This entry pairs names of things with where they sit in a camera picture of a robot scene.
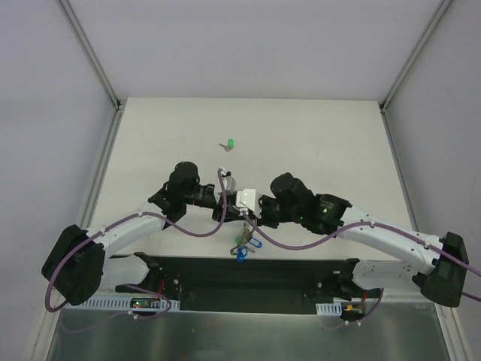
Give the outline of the metal key organizer ring disc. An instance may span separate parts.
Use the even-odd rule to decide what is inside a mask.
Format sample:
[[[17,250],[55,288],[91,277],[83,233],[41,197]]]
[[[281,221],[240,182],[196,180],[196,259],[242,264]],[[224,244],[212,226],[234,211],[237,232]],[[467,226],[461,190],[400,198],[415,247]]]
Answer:
[[[253,232],[253,227],[247,221],[245,221],[242,226],[238,245],[243,247],[245,244],[247,244],[252,239]]]

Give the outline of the key with black tag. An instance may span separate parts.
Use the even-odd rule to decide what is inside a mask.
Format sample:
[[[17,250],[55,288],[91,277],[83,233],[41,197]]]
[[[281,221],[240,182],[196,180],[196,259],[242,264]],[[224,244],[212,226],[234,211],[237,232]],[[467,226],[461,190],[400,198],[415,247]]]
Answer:
[[[233,247],[231,250],[230,250],[230,254],[232,256],[236,256],[237,255],[237,252],[239,251],[240,247],[237,246],[237,247]]]

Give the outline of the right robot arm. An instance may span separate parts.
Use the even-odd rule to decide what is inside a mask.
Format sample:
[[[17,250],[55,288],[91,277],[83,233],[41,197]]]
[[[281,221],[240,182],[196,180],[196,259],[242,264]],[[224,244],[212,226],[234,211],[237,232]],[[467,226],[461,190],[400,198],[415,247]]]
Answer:
[[[236,204],[246,221],[259,231],[261,226],[278,227],[296,223],[322,239],[355,241],[392,257],[390,261],[358,261],[354,269],[338,278],[345,296],[362,290],[418,290],[428,300],[457,308],[463,296],[469,266],[460,235],[429,235],[399,229],[331,194],[315,194],[304,183],[285,173],[271,182],[272,196],[254,189],[237,192]]]

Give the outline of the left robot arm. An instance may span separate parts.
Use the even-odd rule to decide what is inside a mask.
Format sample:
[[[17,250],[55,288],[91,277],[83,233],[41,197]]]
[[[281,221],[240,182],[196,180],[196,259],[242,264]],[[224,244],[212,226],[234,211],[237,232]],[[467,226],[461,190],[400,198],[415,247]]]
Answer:
[[[63,296],[65,304],[85,302],[107,283],[107,268],[124,277],[121,284],[134,284],[144,293],[154,291],[159,275],[147,262],[139,256],[114,259],[113,255],[139,238],[168,227],[199,237],[199,233],[177,224],[190,205],[212,210],[217,226],[203,236],[217,233],[227,220],[229,202],[236,195],[236,183],[231,172],[224,168],[219,168],[216,174],[219,191],[213,184],[200,183],[194,163],[180,162],[162,188],[130,214],[108,225],[82,229],[73,224],[63,229],[41,268],[41,274],[48,281],[44,297],[46,309],[59,310],[50,304],[54,290]]]

